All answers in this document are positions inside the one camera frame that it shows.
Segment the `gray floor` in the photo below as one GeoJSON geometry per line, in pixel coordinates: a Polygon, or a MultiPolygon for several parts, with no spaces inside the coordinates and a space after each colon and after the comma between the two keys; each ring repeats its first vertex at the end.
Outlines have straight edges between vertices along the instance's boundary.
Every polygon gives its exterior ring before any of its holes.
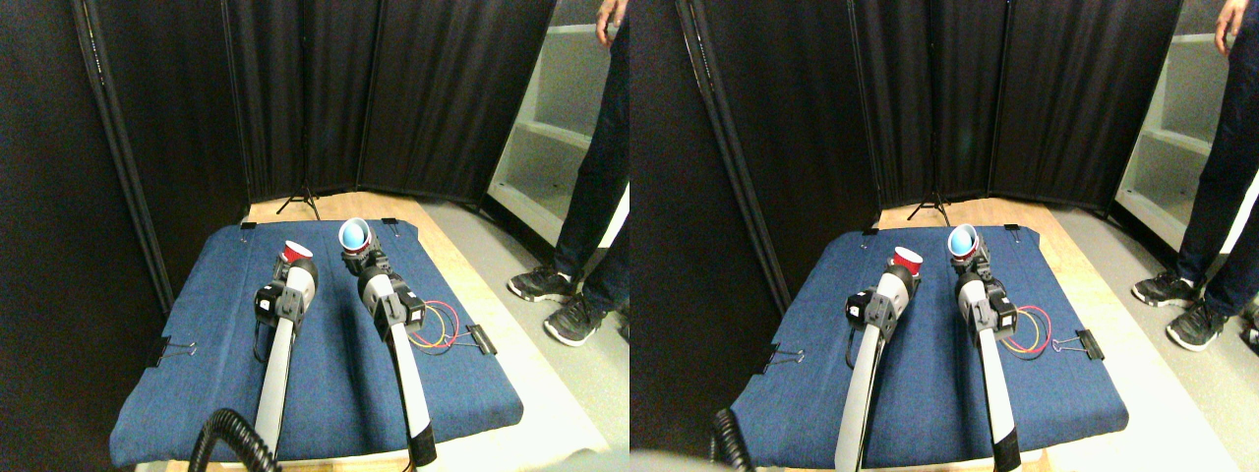
{"type": "Polygon", "coordinates": [[[559,303],[526,302],[505,284],[512,276],[538,266],[538,259],[482,215],[436,200],[422,200],[421,206],[516,317],[612,449],[628,451],[630,345],[617,334],[619,317],[613,315],[604,320],[582,347],[556,342],[543,331],[541,323],[559,303]]]}
{"type": "Polygon", "coordinates": [[[1163,330],[1183,308],[1149,307],[1129,292],[1137,281],[1165,269],[1149,252],[1083,210],[1050,210],[1176,373],[1238,467],[1259,471],[1259,428],[1254,427],[1259,419],[1259,356],[1240,339],[1243,320],[1234,317],[1204,352],[1181,349],[1163,330]]]}

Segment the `blue fabric mat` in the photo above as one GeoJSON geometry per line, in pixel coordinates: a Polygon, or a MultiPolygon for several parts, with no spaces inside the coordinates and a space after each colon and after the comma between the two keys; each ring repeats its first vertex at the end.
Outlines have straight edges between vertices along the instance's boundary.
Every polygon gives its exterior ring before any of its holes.
{"type": "MultiPolygon", "coordinates": [[[[417,240],[415,227],[394,230],[369,222],[381,249],[422,300],[441,300],[465,326],[475,323],[417,240]]],[[[127,398],[110,435],[116,466],[188,459],[201,424],[219,408],[251,422],[257,414],[266,365],[254,360],[253,295],[271,282],[285,240],[315,253],[319,292],[293,345],[288,394],[279,435],[279,459],[312,459],[405,449],[405,422],[389,350],[359,301],[356,279],[341,262],[336,230],[341,222],[228,227],[205,243],[164,336],[196,342],[196,355],[175,356],[146,369],[127,398]]],[[[436,340],[441,325],[429,318],[422,335],[436,340]]],[[[271,329],[258,350],[267,359],[271,329]]],[[[494,332],[487,332],[494,339],[494,332]]],[[[470,337],[465,337],[472,344],[470,337]]],[[[169,347],[175,352],[178,347],[169,347]]],[[[524,405],[495,356],[454,346],[442,356],[413,347],[438,442],[520,422],[524,405]]],[[[215,461],[235,461],[223,444],[215,461]]]]}
{"type": "MultiPolygon", "coordinates": [[[[953,293],[957,274],[946,248],[951,230],[849,233],[826,248],[774,335],[784,351],[803,349],[805,361],[773,365],[767,374],[754,375],[731,407],[754,463],[835,467],[835,442],[852,376],[844,360],[849,339],[844,303],[850,295],[878,283],[896,245],[923,256],[923,281],[884,349],[870,407],[865,467],[992,457],[978,351],[966,334],[953,293]]],[[[1040,253],[1040,234],[1024,228],[1016,243],[1016,233],[1001,227],[980,232],[992,256],[992,272],[1005,282],[1010,300],[1045,308],[1053,317],[1055,339],[1075,337],[1075,330],[1084,326],[1040,253]]],[[[1026,321],[1020,320],[1015,339],[1030,346],[1034,332],[1026,321]]],[[[860,342],[859,334],[854,344],[860,342]]],[[[857,349],[852,346],[854,359],[857,349]]],[[[1102,361],[1051,349],[1035,361],[1022,361],[1005,347],[1000,350],[1022,451],[1128,424],[1128,410],[1102,361]]]]}

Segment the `person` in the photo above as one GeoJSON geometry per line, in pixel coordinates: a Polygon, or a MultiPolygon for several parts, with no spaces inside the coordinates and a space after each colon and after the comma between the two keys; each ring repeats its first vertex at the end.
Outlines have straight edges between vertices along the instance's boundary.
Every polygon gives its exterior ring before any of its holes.
{"type": "Polygon", "coordinates": [[[1224,267],[1206,283],[1206,269],[1220,253],[1246,189],[1259,172],[1259,11],[1246,0],[1228,0],[1216,21],[1215,47],[1229,60],[1220,125],[1199,176],[1197,195],[1176,267],[1141,281],[1132,293],[1151,306],[1188,307],[1167,325],[1181,347],[1202,351],[1220,337],[1228,320],[1259,292],[1259,205],[1241,230],[1224,267]],[[1235,40],[1228,44],[1226,33],[1235,40]]]}
{"type": "MultiPolygon", "coordinates": [[[[585,278],[582,291],[582,268],[589,262],[599,240],[612,223],[626,185],[630,183],[624,152],[624,88],[626,48],[630,26],[624,21],[628,0],[604,0],[596,23],[599,43],[612,49],[608,78],[603,86],[599,120],[590,137],[590,147],[578,169],[577,185],[569,201],[568,216],[555,243],[553,262],[507,281],[507,288],[520,298],[536,302],[559,301],[564,305],[543,321],[543,329],[556,341],[580,346],[607,317],[630,302],[628,242],[618,237],[608,253],[585,278]],[[608,26],[619,30],[616,38],[608,26]]],[[[626,233],[628,222],[621,229],[626,233]]]]}

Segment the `dark jeans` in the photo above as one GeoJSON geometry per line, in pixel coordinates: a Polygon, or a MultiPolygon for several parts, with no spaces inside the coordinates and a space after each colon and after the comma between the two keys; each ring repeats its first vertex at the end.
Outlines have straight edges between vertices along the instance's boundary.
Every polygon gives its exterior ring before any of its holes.
{"type": "MultiPolygon", "coordinates": [[[[624,152],[628,47],[628,21],[622,21],[622,28],[612,43],[612,63],[603,86],[599,121],[594,125],[590,149],[577,171],[577,185],[573,188],[568,216],[555,243],[555,268],[569,276],[577,276],[594,254],[630,183],[630,166],[624,152]]],[[[630,301],[630,250],[626,240],[628,238],[623,234],[626,234],[624,227],[612,242],[603,261],[599,261],[599,266],[587,277],[582,289],[587,301],[601,311],[621,308],[630,301]]]]}
{"type": "MultiPolygon", "coordinates": [[[[1197,286],[1224,248],[1246,189],[1259,171],[1259,1],[1246,8],[1241,34],[1229,53],[1229,82],[1220,126],[1206,169],[1199,177],[1194,213],[1185,230],[1176,268],[1197,286]]],[[[1241,237],[1206,286],[1206,306],[1238,315],[1259,293],[1259,205],[1250,210],[1241,237]]]]}

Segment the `shoe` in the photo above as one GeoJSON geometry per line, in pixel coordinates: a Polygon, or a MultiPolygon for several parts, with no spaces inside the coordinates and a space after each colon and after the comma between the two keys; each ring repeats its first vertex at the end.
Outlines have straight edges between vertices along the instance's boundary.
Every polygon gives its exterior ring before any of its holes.
{"type": "Polygon", "coordinates": [[[556,310],[543,321],[543,327],[556,341],[570,347],[578,347],[590,339],[590,335],[603,323],[608,312],[596,310],[578,293],[564,307],[556,310]]]}
{"type": "Polygon", "coordinates": [[[1228,320],[1224,315],[1207,308],[1206,303],[1199,302],[1185,315],[1177,316],[1176,320],[1167,323],[1167,336],[1181,347],[1201,352],[1206,345],[1220,337],[1228,320]]]}
{"type": "Polygon", "coordinates": [[[550,300],[564,303],[577,292],[577,282],[564,278],[551,266],[543,266],[512,277],[507,281],[507,289],[530,302],[550,300]]]}
{"type": "Polygon", "coordinates": [[[1194,306],[1197,291],[1182,281],[1176,272],[1167,271],[1155,276],[1155,278],[1137,282],[1132,286],[1132,295],[1149,306],[1175,305],[1188,308],[1194,306]]]}

